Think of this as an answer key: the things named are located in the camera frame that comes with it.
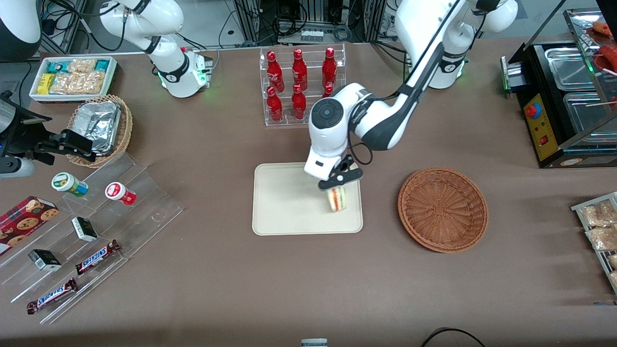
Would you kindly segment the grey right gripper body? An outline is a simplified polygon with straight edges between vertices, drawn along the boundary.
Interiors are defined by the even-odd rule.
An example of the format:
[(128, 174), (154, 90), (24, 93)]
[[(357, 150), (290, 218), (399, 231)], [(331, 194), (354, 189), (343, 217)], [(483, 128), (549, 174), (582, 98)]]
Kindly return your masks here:
[(18, 130), (23, 116), (22, 107), (10, 99), (9, 94), (0, 96), (0, 143), (10, 144)]

